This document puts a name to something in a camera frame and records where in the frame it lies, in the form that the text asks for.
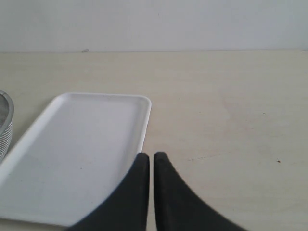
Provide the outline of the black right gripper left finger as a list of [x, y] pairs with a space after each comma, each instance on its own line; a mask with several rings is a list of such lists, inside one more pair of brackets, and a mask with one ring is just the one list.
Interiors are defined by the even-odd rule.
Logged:
[[68, 231], [144, 231], [149, 204], [150, 160], [137, 154], [118, 187]]

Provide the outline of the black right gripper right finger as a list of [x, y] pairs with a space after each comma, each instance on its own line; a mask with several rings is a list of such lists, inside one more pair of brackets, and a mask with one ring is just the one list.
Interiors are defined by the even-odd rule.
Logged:
[[164, 152], [154, 155], [154, 209], [158, 231], [243, 231], [200, 199]]

